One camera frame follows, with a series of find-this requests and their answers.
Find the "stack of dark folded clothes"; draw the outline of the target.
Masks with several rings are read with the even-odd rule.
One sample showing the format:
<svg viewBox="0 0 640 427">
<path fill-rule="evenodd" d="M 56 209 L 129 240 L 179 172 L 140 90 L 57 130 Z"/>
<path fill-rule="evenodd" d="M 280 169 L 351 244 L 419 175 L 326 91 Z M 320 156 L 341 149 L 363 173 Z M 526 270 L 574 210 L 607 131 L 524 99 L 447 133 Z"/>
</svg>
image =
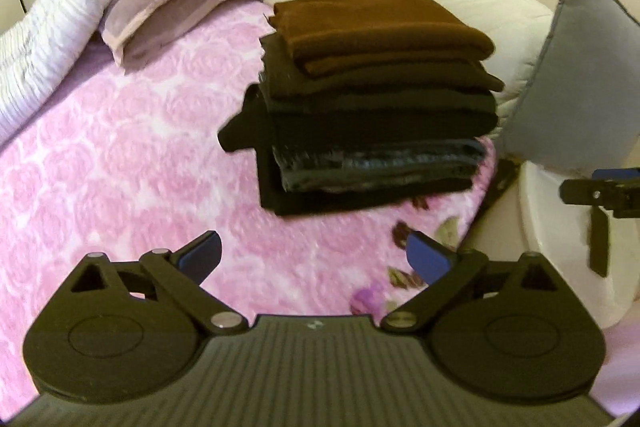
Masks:
<svg viewBox="0 0 640 427">
<path fill-rule="evenodd" d="M 259 80 L 218 131 L 254 150 L 262 208 L 278 216 L 355 210 L 473 185 L 503 82 L 477 61 L 382 63 L 311 77 L 266 35 Z"/>
</svg>

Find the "pink floral bed blanket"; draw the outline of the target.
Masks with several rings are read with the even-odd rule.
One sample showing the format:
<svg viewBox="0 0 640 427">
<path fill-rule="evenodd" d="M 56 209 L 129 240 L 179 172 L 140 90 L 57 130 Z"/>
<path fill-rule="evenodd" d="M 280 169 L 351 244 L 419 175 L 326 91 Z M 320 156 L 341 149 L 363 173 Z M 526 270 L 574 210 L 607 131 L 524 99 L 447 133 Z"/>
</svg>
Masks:
<svg viewBox="0 0 640 427">
<path fill-rule="evenodd" d="M 91 251 L 134 260 L 218 232 L 205 287 L 246 317 L 382 314 L 416 291 L 393 227 L 463 236 L 495 171 L 470 191 L 390 207 L 282 219 L 259 204 L 251 150 L 228 154 L 218 129 L 257 80 L 270 9 L 232 0 L 126 74 L 101 40 L 42 114 L 1 153 L 1 414 L 35 396 L 23 338 Z"/>
</svg>

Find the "grey cushion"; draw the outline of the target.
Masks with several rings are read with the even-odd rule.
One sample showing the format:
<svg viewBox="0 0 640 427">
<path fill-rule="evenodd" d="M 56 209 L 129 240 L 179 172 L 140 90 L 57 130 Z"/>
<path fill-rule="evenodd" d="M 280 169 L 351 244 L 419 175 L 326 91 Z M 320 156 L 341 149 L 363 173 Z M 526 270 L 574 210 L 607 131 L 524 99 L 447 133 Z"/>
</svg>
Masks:
<svg viewBox="0 0 640 427">
<path fill-rule="evenodd" d="M 559 0 L 501 156 L 588 176 L 639 139 L 639 22 L 620 0 Z"/>
</svg>

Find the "brown knit sweater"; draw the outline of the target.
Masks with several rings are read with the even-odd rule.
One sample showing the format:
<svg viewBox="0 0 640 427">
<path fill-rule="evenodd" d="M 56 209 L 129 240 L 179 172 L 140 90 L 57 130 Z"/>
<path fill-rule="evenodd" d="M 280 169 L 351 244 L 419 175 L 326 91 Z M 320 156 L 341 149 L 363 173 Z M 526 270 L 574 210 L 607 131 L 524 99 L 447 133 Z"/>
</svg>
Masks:
<svg viewBox="0 0 640 427">
<path fill-rule="evenodd" d="M 494 42 L 434 0 L 278 2 L 269 25 L 312 77 L 416 60 L 478 63 Z"/>
</svg>

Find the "white bedside table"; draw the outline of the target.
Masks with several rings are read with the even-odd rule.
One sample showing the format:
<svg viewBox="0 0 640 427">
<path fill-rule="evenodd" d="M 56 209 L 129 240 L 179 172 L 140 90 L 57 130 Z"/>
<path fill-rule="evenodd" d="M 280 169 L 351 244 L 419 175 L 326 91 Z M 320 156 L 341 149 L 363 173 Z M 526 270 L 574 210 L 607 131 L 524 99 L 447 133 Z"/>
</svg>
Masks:
<svg viewBox="0 0 640 427">
<path fill-rule="evenodd" d="M 639 297 L 639 221 L 608 210 L 608 273 L 589 266 L 591 209 L 560 197 L 562 174 L 526 161 L 516 180 L 463 239 L 489 259 L 513 261 L 525 251 L 544 254 L 602 329 L 617 324 Z"/>
</svg>

